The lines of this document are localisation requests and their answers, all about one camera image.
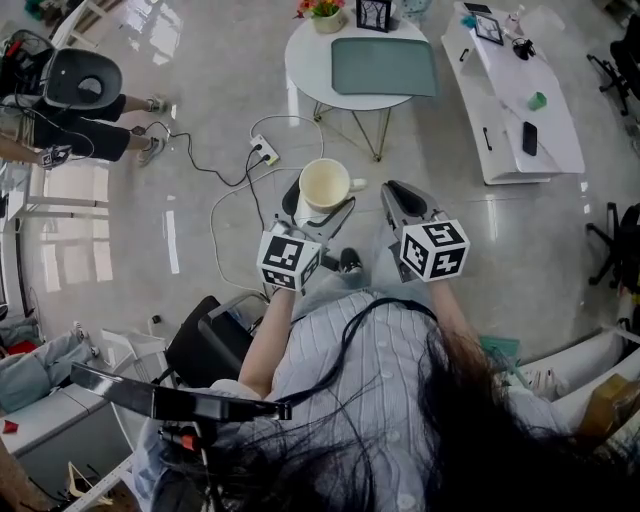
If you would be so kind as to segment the white power strip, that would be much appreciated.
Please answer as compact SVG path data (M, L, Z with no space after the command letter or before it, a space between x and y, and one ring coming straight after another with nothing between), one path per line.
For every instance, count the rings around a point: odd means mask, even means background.
M261 134L253 136L250 139L250 144L268 166L272 166L280 160L280 156L274 147Z

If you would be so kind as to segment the black frame white mat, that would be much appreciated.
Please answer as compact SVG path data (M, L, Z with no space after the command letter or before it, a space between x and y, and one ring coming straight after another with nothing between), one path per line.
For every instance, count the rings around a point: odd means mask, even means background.
M481 13L476 13L474 19L477 37L501 46L504 45L502 29L496 19Z

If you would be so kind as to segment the black padded chair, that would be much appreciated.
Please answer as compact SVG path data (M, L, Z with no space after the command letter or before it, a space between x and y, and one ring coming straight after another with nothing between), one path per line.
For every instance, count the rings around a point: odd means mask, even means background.
M248 299L268 303L260 292L245 292L224 304L212 295L204 297L165 350L167 369L162 376L176 377L190 388L237 379L253 341L253 327L244 326L232 312Z

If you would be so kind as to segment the cardboard box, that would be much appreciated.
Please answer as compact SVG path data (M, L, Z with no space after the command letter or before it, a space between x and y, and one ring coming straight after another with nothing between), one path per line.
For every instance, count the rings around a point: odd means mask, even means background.
M578 434L605 440L640 409L640 381L614 374L594 389Z

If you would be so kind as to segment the white low cabinet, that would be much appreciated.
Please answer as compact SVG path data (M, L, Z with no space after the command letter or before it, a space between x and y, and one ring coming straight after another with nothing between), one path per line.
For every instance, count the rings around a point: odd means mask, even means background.
M481 39L460 23L469 13L454 4L441 37L467 111L483 181L487 185L546 183L565 174L582 174L585 164L573 118L556 74L538 51L519 59L512 43ZM542 92L547 105L530 111L528 99ZM525 121L537 127L537 155L522 151Z

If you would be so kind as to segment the white round table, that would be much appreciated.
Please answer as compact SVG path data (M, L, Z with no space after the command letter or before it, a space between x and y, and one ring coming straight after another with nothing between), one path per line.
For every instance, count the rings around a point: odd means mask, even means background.
M378 39L399 38L410 41L427 42L428 39L414 24L400 19L398 28L390 33L360 29L356 26L356 15L350 7L342 11L344 23L335 33L319 33L313 22L303 22L293 32L285 49L285 68L287 78L298 90L316 102L312 117L319 121L322 115L332 109L345 110L356 116L359 112L377 112L379 114L378 139L372 143L365 141L378 162L387 134L391 109L401 105L411 96L406 95L342 95L332 86L331 45L339 38L372 37Z

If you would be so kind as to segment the teal flat mop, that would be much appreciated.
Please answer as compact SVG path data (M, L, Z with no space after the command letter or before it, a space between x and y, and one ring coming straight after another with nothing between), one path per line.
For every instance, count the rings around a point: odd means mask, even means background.
M481 336L480 345L497 371L508 371L519 364L520 341L511 338Z

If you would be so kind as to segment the person's striped grey shirt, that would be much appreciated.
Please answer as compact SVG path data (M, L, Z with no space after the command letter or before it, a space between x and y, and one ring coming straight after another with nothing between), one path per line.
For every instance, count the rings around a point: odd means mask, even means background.
M574 461L546 400L501 390L481 346L448 340L413 301L343 297L292 319L264 399L292 418L217 426L189 453L145 424L142 512L455 512L529 508Z

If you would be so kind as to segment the potted red yellow flowers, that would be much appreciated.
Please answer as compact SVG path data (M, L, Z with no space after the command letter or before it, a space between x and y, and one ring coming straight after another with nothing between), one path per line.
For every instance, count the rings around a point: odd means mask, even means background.
M344 7L344 0L299 0L296 17L310 18L319 34L333 34L347 22Z

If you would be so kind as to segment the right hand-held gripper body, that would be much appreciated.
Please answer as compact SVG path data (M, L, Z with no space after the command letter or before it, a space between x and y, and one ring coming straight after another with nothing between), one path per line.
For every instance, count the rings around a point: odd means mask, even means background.
M462 273L470 240L458 220L436 216L405 224L398 236L389 249L403 283L440 281Z

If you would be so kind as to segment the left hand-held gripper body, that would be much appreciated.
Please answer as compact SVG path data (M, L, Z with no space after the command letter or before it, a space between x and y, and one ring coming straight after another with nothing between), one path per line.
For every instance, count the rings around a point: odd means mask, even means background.
M275 215L262 233L257 255L258 276L265 285L303 292L321 267L336 272L338 260L329 255L329 242L338 232L335 220L312 220L302 226Z

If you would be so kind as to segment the person's blue jeans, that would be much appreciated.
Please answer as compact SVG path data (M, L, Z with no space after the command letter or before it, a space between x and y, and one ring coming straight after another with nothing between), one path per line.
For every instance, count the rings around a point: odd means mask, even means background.
M360 270L326 276L294 307L293 319L298 320L322 306L362 291L376 298L411 300L430 309L433 307L427 284L420 280L402 282L390 250L384 249L375 257L370 273Z

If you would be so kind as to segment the green tray mat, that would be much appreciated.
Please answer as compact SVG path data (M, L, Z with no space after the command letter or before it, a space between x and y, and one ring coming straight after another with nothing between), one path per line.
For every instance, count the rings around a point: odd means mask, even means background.
M422 40L339 38L331 44L331 85L342 95L435 97L434 52Z

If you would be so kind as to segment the cream ceramic mug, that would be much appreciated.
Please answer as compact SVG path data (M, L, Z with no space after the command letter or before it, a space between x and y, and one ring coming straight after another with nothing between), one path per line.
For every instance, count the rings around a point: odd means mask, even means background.
M294 184L299 191L293 215L298 225L324 220L368 186L366 179L352 178L342 163L330 158L308 163Z

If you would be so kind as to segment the white curved shelf unit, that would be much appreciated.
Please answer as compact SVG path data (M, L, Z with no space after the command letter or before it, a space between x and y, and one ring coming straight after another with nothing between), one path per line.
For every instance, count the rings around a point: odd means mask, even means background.
M578 428L592 392L613 375L640 378L640 335L607 327L579 344L520 366L512 382L554 404L567 425Z

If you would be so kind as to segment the person's left forearm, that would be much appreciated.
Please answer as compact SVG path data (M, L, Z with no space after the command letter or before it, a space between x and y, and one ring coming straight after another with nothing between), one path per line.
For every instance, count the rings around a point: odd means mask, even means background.
M279 289L274 293L244 358L238 382L261 399L271 393L275 371L288 346L295 299L292 290Z

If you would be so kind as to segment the person's right forearm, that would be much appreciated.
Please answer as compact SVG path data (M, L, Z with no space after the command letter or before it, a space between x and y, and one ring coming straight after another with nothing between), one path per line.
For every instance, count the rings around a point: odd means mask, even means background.
M480 345L475 329L468 322L455 295L445 280L428 284L439 328L448 340Z

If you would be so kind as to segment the black picture frame branch print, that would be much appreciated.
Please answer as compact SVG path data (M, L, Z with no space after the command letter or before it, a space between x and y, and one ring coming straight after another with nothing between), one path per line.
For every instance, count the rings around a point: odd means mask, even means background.
M391 0L356 0L358 28L387 33L391 19Z

